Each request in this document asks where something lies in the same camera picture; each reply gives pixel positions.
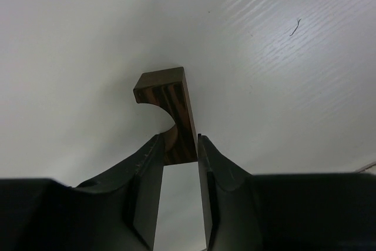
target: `black plastic part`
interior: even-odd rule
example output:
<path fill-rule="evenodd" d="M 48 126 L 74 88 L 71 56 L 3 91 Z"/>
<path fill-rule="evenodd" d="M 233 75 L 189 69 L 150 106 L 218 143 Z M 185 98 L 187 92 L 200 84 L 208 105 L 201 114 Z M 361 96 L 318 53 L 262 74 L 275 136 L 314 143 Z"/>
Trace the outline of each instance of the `black plastic part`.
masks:
<path fill-rule="evenodd" d="M 0 180 L 0 249 L 152 250 L 165 145 L 70 188 L 49 179 Z"/>
<path fill-rule="evenodd" d="M 376 176 L 253 176 L 198 141 L 208 251 L 376 250 Z"/>

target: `curved notch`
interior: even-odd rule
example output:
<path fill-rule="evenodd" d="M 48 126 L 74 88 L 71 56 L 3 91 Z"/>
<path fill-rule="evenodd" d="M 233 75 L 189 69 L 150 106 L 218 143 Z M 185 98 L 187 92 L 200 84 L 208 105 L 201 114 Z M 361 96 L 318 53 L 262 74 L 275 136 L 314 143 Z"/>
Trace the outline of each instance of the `curved notch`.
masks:
<path fill-rule="evenodd" d="M 171 129 L 162 133 L 166 145 L 164 164 L 197 161 L 197 138 L 184 68 L 143 73 L 133 93 L 137 103 L 161 107 L 175 121 Z"/>

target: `scratch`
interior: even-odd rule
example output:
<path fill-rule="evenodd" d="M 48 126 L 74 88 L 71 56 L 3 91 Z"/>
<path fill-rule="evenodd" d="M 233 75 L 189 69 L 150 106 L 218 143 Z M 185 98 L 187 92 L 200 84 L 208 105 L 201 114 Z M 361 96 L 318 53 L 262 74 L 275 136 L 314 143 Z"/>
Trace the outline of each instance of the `scratch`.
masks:
<path fill-rule="evenodd" d="M 359 170 L 356 170 L 356 173 L 364 173 L 366 170 L 373 168 L 376 166 L 376 161 L 368 164 L 367 166 L 361 167 Z"/>
<path fill-rule="evenodd" d="M 295 28 L 295 30 L 293 31 L 293 33 L 290 35 L 290 36 L 292 36 L 294 33 L 295 33 L 295 31 L 299 28 L 299 23 L 300 23 L 300 20 L 301 19 L 298 19 L 298 24 L 297 24 L 297 26 L 296 26 L 296 28 Z"/>
<path fill-rule="evenodd" d="M 233 180 L 235 180 L 235 178 L 234 178 L 234 176 L 233 176 L 233 172 L 231 171 L 231 169 L 230 169 L 230 175 L 231 175 L 231 177 L 233 178 Z"/>

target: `wooden piece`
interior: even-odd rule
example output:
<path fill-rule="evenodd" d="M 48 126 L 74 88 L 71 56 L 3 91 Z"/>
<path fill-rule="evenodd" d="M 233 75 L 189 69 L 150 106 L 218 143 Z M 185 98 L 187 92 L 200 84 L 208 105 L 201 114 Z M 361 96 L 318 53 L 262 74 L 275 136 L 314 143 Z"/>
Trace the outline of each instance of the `wooden piece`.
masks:
<path fill-rule="evenodd" d="M 164 164 L 197 161 L 197 137 L 184 68 L 143 73 L 133 93 L 137 103 L 159 106 L 175 121 L 175 125 L 163 133 L 166 146 Z"/>

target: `white backdrop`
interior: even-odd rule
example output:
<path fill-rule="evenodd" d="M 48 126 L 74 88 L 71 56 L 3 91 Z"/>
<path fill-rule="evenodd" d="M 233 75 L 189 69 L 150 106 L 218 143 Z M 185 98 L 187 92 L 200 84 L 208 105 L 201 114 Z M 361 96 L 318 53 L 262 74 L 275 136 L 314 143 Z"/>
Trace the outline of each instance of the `white backdrop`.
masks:
<path fill-rule="evenodd" d="M 77 185 L 130 155 L 173 123 L 132 88 L 173 66 L 197 133 L 249 172 L 376 159 L 376 0 L 0 4 L 1 177 Z M 197 164 L 164 172 L 155 250 L 203 249 Z"/>

